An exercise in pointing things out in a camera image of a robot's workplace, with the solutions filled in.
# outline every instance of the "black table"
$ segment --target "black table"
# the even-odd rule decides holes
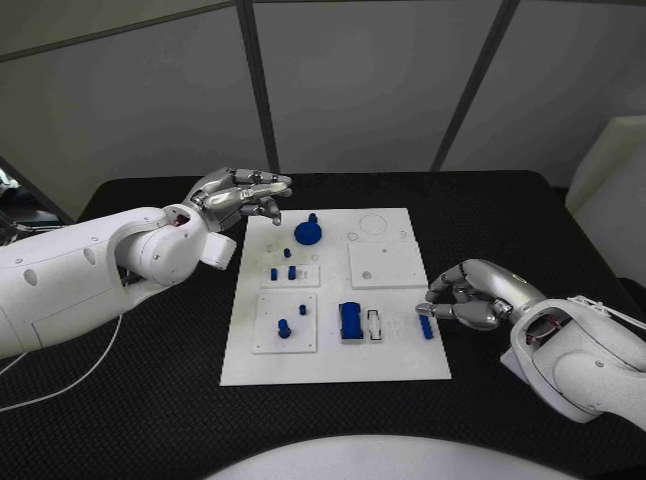
[[[407,207],[433,279],[485,258],[551,296],[584,294],[642,318],[542,177],[529,172],[294,175],[284,209]],[[104,184],[81,220],[180,202],[196,178]],[[228,234],[242,243],[245,223]],[[499,363],[508,326],[444,323],[450,381],[219,387],[241,248],[126,317],[97,372],[0,415],[0,477],[198,478],[283,444],[361,433],[467,442],[577,475],[646,463],[646,434],[610,414],[565,419]],[[68,385],[114,322],[33,353],[0,379],[0,406]]]

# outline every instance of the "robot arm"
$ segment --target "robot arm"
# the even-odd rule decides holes
[[[457,303],[434,304],[447,288]],[[611,412],[646,431],[646,343],[610,313],[646,329],[637,320],[580,298],[547,299],[486,260],[467,260],[438,277],[427,302],[420,315],[476,330],[492,330],[500,320],[515,324],[502,363],[562,415],[587,423]]]
[[[273,195],[291,179],[221,169],[180,204],[137,208],[0,249],[0,359],[61,343],[179,284],[198,262],[224,270],[237,248],[218,232],[244,215],[280,223]],[[123,285],[118,267],[141,279]]]

